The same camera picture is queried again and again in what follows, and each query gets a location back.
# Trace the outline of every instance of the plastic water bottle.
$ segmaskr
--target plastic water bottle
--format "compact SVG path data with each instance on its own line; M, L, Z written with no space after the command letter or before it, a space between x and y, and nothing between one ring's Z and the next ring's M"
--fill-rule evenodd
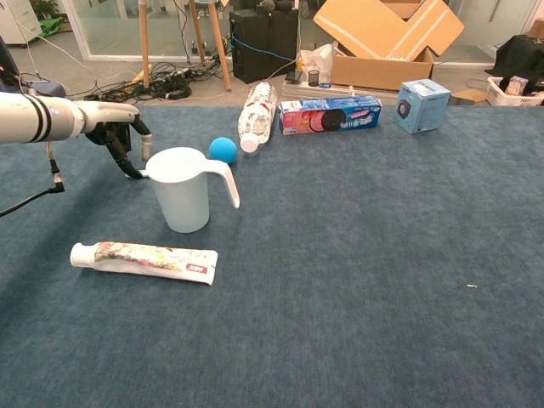
M238 119L240 147L246 153L254 152L269 140L276 99L275 88L268 82L260 82L249 91Z

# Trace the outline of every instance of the blue ball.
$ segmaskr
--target blue ball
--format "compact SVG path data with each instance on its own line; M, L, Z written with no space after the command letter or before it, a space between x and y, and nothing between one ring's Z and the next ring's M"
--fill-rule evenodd
M210 144L210 159L232 164L236 160L238 150L229 138L217 138Z

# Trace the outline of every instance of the white container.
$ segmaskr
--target white container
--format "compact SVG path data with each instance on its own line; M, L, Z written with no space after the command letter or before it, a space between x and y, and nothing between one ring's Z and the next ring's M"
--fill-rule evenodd
M249 91L238 119L240 147L246 153L252 153L268 142L276 100L275 88L268 82L260 82Z
M70 263L78 268L160 276L208 285L213 283L217 261L215 251L125 242L98 242L92 246L77 243L70 252Z
M230 167L208 160L202 152L175 147L152 156L145 166L168 226L182 233L194 232L210 218L207 173L223 177L235 208L240 206L238 189Z
M498 76L487 78L487 101L493 106L538 106L544 100L544 96L506 95L499 88L501 81Z

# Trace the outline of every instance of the bottle cap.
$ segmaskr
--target bottle cap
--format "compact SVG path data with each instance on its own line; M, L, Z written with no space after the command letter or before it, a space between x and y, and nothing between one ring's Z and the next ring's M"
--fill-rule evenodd
M253 153L258 148L258 137L253 133L246 133L241 138L240 147L246 153Z
M89 268L93 265L94 252L96 248L94 246L87 246L81 243L74 245L70 252L71 266L78 268Z

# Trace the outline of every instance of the jug handle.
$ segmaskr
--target jug handle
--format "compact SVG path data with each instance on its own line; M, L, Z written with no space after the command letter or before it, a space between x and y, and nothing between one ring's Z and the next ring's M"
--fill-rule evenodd
M224 185L229 191L230 202L232 202L234 208L239 208L240 196L238 195L238 189L236 188L235 179L232 176L229 165L220 160L207 160L206 171L219 174L223 177Z

